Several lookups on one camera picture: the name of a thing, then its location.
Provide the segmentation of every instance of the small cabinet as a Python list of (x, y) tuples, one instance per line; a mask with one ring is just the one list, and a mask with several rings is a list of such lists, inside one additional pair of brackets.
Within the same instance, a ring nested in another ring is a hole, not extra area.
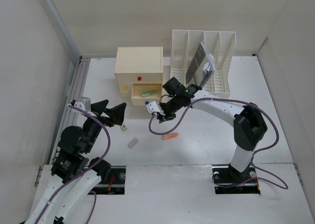
[[(133, 106), (159, 100), (163, 84), (162, 47), (119, 47), (115, 77), (123, 99), (131, 99)], [(146, 97), (141, 94), (154, 91)]]

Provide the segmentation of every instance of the white rack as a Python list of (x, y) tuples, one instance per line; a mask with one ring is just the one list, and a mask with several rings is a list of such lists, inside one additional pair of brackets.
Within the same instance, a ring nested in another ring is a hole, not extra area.
[(228, 98), (227, 75), (236, 43), (235, 32), (173, 30), (171, 77), (186, 85), (185, 74), (200, 42), (216, 59), (216, 71), (203, 89)]

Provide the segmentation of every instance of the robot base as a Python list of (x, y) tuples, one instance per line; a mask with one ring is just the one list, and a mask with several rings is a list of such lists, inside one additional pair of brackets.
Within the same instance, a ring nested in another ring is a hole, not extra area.
[(235, 176), (231, 166), (228, 164), (212, 165), (212, 181), (216, 184), (216, 194), (241, 194), (241, 193), (256, 193), (260, 194), (259, 183), (257, 180), (251, 180), (245, 184), (226, 188), (232, 184), (240, 183), (251, 177), (256, 177), (254, 167), (248, 167), (244, 172)]

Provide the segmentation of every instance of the small object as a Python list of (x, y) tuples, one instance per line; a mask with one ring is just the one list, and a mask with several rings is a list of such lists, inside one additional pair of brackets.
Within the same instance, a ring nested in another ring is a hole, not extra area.
[(178, 137), (178, 133), (169, 133), (169, 134), (164, 134), (162, 135), (162, 140), (168, 140), (172, 138)]
[(126, 127), (124, 124), (122, 124), (122, 125), (120, 126), (120, 128), (121, 128), (123, 131), (125, 131), (125, 130), (127, 129), (127, 127)]
[(215, 179), (218, 179), (218, 178), (220, 178), (220, 173), (218, 172), (218, 171), (215, 171), (214, 173), (213, 173), (213, 178), (215, 178)]
[(126, 174), (124, 174), (123, 172), (119, 173), (119, 179), (124, 180), (125, 178), (126, 178)]
[(72, 101), (74, 103), (73, 106), (83, 109), (84, 111), (91, 111), (91, 100), (88, 97), (77, 97)]
[(138, 143), (138, 140), (137, 140), (136, 138), (134, 138), (134, 139), (128, 144), (128, 147), (129, 147), (130, 149), (132, 149), (132, 147), (133, 147), (136, 143)]
[(156, 90), (145, 91), (145, 92), (141, 93), (141, 97), (148, 97), (148, 96), (154, 95), (156, 93), (157, 93)]
[(251, 171), (251, 172), (250, 172), (250, 176), (251, 176), (251, 177), (257, 177), (256, 172)]

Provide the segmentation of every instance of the white table surface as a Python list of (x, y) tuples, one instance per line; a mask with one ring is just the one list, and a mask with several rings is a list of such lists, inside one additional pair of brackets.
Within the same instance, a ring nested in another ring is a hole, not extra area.
[[(261, 164), (289, 190), (260, 181), (258, 194), (215, 194), (211, 166), (127, 166), (124, 195), (98, 195), (89, 224), (314, 224), (293, 164)], [(33, 209), (50, 177), (44, 166)], [(279, 182), (257, 171), (258, 177)], [(88, 195), (68, 224), (84, 224), (93, 205)]]
[[(91, 102), (109, 100), (109, 107), (122, 103), (114, 76), (115, 58), (91, 59), (83, 96)], [(170, 58), (164, 58), (164, 65), (170, 65)], [(169, 79), (169, 67), (164, 67), (164, 82)], [(256, 57), (233, 57), (228, 75), (231, 90), (230, 98), (256, 103), (275, 121), (279, 132), (278, 145), (259, 153), (255, 163), (293, 162), (275, 107), (269, 94), (264, 76)], [(198, 110), (189, 110), (181, 125), (174, 131), (179, 137), (163, 141), (160, 136), (148, 130), (150, 115), (145, 107), (132, 107), (127, 100), (124, 124), (126, 131), (119, 126), (109, 128), (112, 144), (106, 160), (112, 165), (131, 164), (227, 164), (235, 150), (233, 128), (226, 122)], [(79, 116), (77, 125), (82, 126), (85, 117)], [(156, 131), (166, 131), (173, 127), (177, 119), (158, 124), (153, 123)], [(268, 121), (268, 131), (258, 148), (272, 144), (275, 133)], [(133, 138), (139, 142), (130, 149), (127, 145)], [(107, 138), (101, 132), (91, 153), (86, 156), (101, 156), (106, 149)]]

